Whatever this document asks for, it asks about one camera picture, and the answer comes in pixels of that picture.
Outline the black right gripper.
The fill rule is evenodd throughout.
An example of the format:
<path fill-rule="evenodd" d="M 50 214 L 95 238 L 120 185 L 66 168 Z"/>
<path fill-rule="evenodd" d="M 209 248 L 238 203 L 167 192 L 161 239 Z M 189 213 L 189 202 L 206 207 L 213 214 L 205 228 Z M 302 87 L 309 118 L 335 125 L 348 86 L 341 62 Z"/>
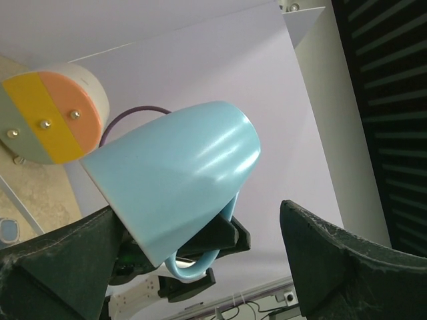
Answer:
<path fill-rule="evenodd" d="M 203 253 L 219 250 L 218 257 L 249 251 L 250 232 L 235 218 L 231 221 L 217 215 L 201 231 L 178 250 L 178 257 L 201 257 Z M 129 283 L 138 275 L 155 271 L 144 252 L 128 231 L 122 241 L 111 274 L 112 283 Z M 212 268 L 197 281 L 183 283 L 171 277 L 159 277 L 157 294 L 166 299 L 191 299 L 216 284 Z"/>

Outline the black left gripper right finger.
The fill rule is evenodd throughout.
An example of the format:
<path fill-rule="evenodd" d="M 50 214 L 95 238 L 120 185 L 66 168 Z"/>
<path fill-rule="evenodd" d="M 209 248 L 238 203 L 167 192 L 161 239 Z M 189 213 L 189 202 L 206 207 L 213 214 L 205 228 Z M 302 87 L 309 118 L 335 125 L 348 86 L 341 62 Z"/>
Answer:
<path fill-rule="evenodd" d="M 425 319 L 426 259 L 337 227 L 290 200 L 280 227 L 306 319 Z"/>

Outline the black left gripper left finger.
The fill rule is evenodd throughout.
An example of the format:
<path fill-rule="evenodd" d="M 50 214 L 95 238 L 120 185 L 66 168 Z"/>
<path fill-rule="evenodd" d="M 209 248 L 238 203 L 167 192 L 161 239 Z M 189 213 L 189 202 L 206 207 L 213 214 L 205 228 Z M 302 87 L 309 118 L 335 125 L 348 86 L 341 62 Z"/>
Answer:
<path fill-rule="evenodd" d="M 110 207 L 1 250 L 2 319 L 98 319 L 124 226 Z"/>

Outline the grey-blue small mug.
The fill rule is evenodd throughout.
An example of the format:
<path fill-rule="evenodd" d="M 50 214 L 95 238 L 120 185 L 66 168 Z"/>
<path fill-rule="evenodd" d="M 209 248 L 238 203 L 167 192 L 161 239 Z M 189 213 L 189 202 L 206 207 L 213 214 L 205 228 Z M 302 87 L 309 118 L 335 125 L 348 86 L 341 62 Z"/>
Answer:
<path fill-rule="evenodd" d="M 4 218 L 0 220 L 1 247 L 8 247 L 19 242 L 20 229 L 15 219 Z"/>

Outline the light blue mug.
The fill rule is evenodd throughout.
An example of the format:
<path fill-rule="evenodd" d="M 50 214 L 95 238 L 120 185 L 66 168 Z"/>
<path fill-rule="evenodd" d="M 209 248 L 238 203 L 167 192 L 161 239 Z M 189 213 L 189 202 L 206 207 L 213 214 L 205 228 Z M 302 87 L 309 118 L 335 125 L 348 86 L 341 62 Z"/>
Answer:
<path fill-rule="evenodd" d="M 219 252 L 208 251 L 181 268 L 178 250 L 214 217 L 232 218 L 260 152 L 248 117 L 230 103 L 214 101 L 150 121 L 80 164 L 149 262 L 189 282 L 201 277 Z"/>

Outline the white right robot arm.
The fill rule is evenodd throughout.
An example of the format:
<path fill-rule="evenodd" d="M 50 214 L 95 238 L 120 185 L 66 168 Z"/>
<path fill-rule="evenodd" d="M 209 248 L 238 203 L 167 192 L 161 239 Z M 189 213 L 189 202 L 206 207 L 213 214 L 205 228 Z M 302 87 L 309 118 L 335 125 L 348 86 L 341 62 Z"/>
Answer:
<path fill-rule="evenodd" d="M 215 217 L 179 249 L 176 263 L 181 269 L 191 267 L 212 250 L 218 258 L 251 248 L 250 232 L 233 217 L 227 221 Z M 153 267 L 131 235 L 126 231 L 109 280 L 100 319 L 131 319 L 142 309 L 161 300 L 182 302 L 216 284 L 210 267 L 193 280 L 179 280 L 165 264 Z"/>

